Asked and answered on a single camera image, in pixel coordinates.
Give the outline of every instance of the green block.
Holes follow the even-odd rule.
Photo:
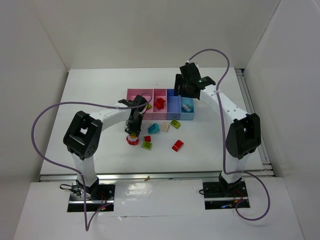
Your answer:
[[[177,120],[173,119],[170,125],[176,129],[180,128],[181,124]]]
[[[142,146],[141,146],[141,147],[144,148],[144,149],[151,150],[152,143],[151,143],[151,142],[144,141],[144,142],[142,143]]]

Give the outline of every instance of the red and white toy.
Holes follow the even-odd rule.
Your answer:
[[[126,141],[127,141],[128,144],[133,145],[133,146],[139,144],[139,138],[137,136],[128,135],[126,137]]]

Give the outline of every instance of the blue block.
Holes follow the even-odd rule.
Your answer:
[[[158,123],[154,123],[151,125],[151,127],[148,128],[149,134],[156,134],[160,131]]]

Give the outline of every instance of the wall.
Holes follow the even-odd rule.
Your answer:
[[[32,148],[31,125],[42,109],[60,100],[67,70],[26,1],[1,1],[0,33],[0,238],[9,240],[42,164]],[[43,152],[56,111],[44,116],[36,131]]]
[[[204,48],[244,68],[280,0],[31,1],[66,67],[95,69],[178,67]]]
[[[244,76],[305,239],[319,233],[320,1],[282,0]]]

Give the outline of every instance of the purple cable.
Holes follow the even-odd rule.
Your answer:
[[[197,53],[195,53],[192,57],[190,57],[188,59],[188,61],[192,60],[195,56],[203,53],[203,52],[207,52],[207,51],[213,51],[213,52],[217,52],[221,55],[224,56],[224,58],[226,59],[226,62],[227,62],[227,66],[226,66],[226,70],[224,72],[224,74],[222,75],[222,77],[220,78],[220,80],[218,81],[217,85],[216,85],[216,97],[218,99],[218,103],[219,103],[219,110],[220,110],[220,115],[221,115],[221,126],[222,126],[222,140],[223,140],[223,172],[224,174],[226,175],[230,175],[230,174],[240,174],[240,173],[244,173],[244,174],[248,174],[252,177],[254,177],[255,179],[257,179],[261,185],[263,186],[264,190],[265,190],[265,193],[266,193],[266,196],[267,196],[267,200],[268,200],[268,206],[266,208],[266,211],[264,212],[263,215],[261,215],[260,217],[257,217],[257,218],[247,218],[243,215],[241,215],[238,211],[238,205],[240,203],[242,203],[244,200],[242,201],[239,201],[236,205],[235,205],[235,211],[236,213],[243,219],[245,220],[248,220],[248,221],[257,221],[257,220],[260,220],[260,219],[263,219],[269,212],[270,210],[270,196],[269,196],[269,192],[266,188],[266,185],[255,175],[253,175],[252,173],[248,172],[248,171],[231,171],[231,172],[227,172],[226,170],[226,155],[227,155],[227,147],[226,147],[226,129],[225,129],[225,118],[224,118],[224,111],[223,111],[223,108],[222,108],[222,103],[221,103],[221,99],[220,99],[220,95],[219,95],[219,86],[222,82],[222,80],[225,78],[225,76],[227,75],[228,71],[229,71],[229,68],[230,68],[230,60],[228,58],[228,56],[223,53],[222,51],[218,50],[218,49],[214,49],[214,48],[207,48],[207,49],[203,49],[201,51],[198,51]]]
[[[83,183],[83,196],[85,196],[86,192],[87,192],[87,188],[86,188],[86,183],[85,183],[85,178],[82,174],[82,172],[80,172],[79,170],[77,170],[76,168],[73,168],[71,166],[67,166],[67,165],[63,165],[61,163],[57,163],[55,161],[52,161],[50,160],[49,158],[47,158],[45,155],[43,155],[40,150],[38,149],[37,145],[36,145],[36,141],[35,141],[35,128],[36,128],[36,124],[38,122],[38,120],[41,118],[41,116],[43,114],[45,114],[47,111],[49,111],[50,109],[52,108],[55,108],[57,106],[60,106],[60,105],[67,105],[67,104],[80,104],[80,105],[90,105],[90,106],[95,106],[95,107],[100,107],[100,108],[106,108],[106,109],[137,109],[137,108],[140,108],[140,107],[144,107],[145,105],[147,105],[148,103],[151,102],[152,100],[152,96],[150,96],[150,100],[148,102],[146,102],[145,104],[141,104],[141,105],[138,105],[138,106],[128,106],[128,107],[115,107],[115,106],[107,106],[107,105],[101,105],[101,104],[95,104],[95,103],[90,103],[90,102],[83,102],[83,101],[65,101],[65,102],[60,102],[60,103],[56,103],[56,104],[53,104],[51,106],[48,106],[46,109],[44,109],[42,112],[40,112],[40,114],[35,118],[33,124],[32,124],[32,128],[31,128],[31,141],[32,141],[32,145],[33,145],[33,148],[35,149],[36,153],[42,157],[44,160],[46,160],[47,162],[53,164],[53,165],[56,165],[56,166],[59,166],[59,167],[62,167],[62,168],[66,168],[66,169],[70,169],[72,171],[75,171],[76,173],[78,173],[82,179],[82,183]],[[85,230],[88,232],[89,231],[89,227],[90,227],[90,223],[93,219],[93,217],[104,207],[110,205],[111,203],[107,203],[101,207],[99,207],[95,212],[94,214],[91,216],[90,220],[89,220],[89,223],[88,223],[88,219],[87,219],[87,198],[84,197],[84,201],[83,201],[83,212],[84,212],[84,224],[85,224]]]

